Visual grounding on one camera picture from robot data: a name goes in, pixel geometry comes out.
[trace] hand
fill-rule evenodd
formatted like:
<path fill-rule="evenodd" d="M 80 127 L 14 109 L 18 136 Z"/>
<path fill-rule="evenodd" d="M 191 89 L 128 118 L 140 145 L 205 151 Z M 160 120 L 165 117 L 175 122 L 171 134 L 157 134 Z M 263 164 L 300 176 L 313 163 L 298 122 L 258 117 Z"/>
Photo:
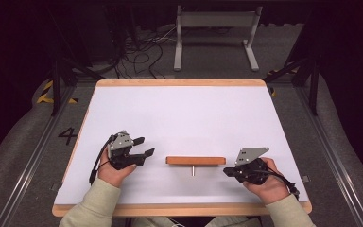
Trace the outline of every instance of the hand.
<path fill-rule="evenodd" d="M 276 168 L 275 162 L 273 162 L 272 159 L 261 159 L 267 164 L 270 169 L 282 175 L 282 173 L 280 173 Z M 247 189 L 249 189 L 250 192 L 257 195 L 265 205 L 271 204 L 289 196 L 289 192 L 285 183 L 281 182 L 278 178 L 272 175 L 269 175 L 267 180 L 261 185 L 256 185 L 249 182 L 243 182 L 243 185 Z"/>
<path fill-rule="evenodd" d="M 105 181 L 106 183 L 110 183 L 117 188 L 120 187 L 123 180 L 137 167 L 136 164 L 133 164 L 123 169 L 117 170 L 108 161 L 108 148 L 105 148 L 99 160 L 99 164 L 102 166 L 98 169 L 98 178 L 102 181 Z"/>

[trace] person's left hand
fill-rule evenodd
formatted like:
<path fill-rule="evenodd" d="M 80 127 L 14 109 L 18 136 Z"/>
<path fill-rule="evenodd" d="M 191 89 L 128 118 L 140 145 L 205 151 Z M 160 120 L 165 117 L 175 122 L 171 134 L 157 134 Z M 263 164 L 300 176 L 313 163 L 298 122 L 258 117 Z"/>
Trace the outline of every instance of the person's left hand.
<path fill-rule="evenodd" d="M 120 188 L 123 180 L 137 167 L 136 164 L 133 164 L 123 169 L 117 170 L 108 161 L 108 148 L 105 148 L 99 161 L 100 165 L 104 165 L 101 166 L 98 170 L 98 178 L 102 181 L 105 181 L 106 183 L 110 183 L 117 188 Z"/>

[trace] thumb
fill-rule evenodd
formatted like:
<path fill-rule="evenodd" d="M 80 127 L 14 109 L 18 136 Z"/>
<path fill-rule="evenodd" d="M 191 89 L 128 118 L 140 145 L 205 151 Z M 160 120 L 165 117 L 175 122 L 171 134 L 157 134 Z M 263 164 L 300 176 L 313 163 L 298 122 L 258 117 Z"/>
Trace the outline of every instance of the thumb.
<path fill-rule="evenodd" d="M 129 176 L 135 169 L 136 169 L 137 165 L 136 164 L 132 164 L 129 165 L 123 169 L 121 169 L 119 172 L 121 172 L 123 178 Z"/>
<path fill-rule="evenodd" d="M 249 182 L 243 182 L 243 186 L 246 187 L 247 189 L 249 189 L 251 184 L 252 183 L 249 183 Z"/>

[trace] white board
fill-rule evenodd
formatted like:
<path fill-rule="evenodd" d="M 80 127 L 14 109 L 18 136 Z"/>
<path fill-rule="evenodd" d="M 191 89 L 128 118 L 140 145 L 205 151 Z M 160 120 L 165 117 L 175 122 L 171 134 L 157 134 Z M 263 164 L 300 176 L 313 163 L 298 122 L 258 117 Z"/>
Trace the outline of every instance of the white board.
<path fill-rule="evenodd" d="M 111 134 L 145 137 L 130 154 L 155 148 L 153 156 L 122 184 L 118 204 L 260 202 L 235 178 L 242 148 L 268 147 L 285 177 L 308 201 L 296 163 L 266 86 L 96 87 L 73 159 L 55 204 L 79 203 L 90 188 L 96 156 Z M 222 156 L 225 166 L 170 166 L 166 156 Z"/>

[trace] wooden block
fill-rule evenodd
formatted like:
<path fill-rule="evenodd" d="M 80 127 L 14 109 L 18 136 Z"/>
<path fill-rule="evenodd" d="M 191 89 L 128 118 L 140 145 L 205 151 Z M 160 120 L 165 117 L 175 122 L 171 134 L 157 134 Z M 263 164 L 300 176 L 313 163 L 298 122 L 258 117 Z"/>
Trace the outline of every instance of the wooden block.
<path fill-rule="evenodd" d="M 185 156 L 167 156 L 166 163 L 170 165 L 225 165 L 224 157 L 185 157 Z"/>

